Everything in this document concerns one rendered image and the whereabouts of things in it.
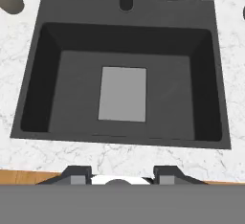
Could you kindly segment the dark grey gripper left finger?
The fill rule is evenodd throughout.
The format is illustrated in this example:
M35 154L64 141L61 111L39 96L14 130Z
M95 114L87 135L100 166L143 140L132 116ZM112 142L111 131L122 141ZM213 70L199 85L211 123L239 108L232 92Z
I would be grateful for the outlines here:
M68 166L60 175L40 182L40 185L91 185L90 166Z

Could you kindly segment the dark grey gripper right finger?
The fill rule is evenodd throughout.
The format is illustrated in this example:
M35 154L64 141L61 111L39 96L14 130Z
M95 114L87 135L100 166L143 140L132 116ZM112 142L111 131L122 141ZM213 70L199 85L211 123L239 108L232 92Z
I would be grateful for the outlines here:
M155 166L153 168L155 185L201 184L205 182L185 175L177 166Z

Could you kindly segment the dark grey sink basin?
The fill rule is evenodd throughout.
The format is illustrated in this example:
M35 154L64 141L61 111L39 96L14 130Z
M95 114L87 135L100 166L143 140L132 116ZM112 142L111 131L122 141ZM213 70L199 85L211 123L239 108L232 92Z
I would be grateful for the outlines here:
M40 0L14 139L227 149L211 0Z

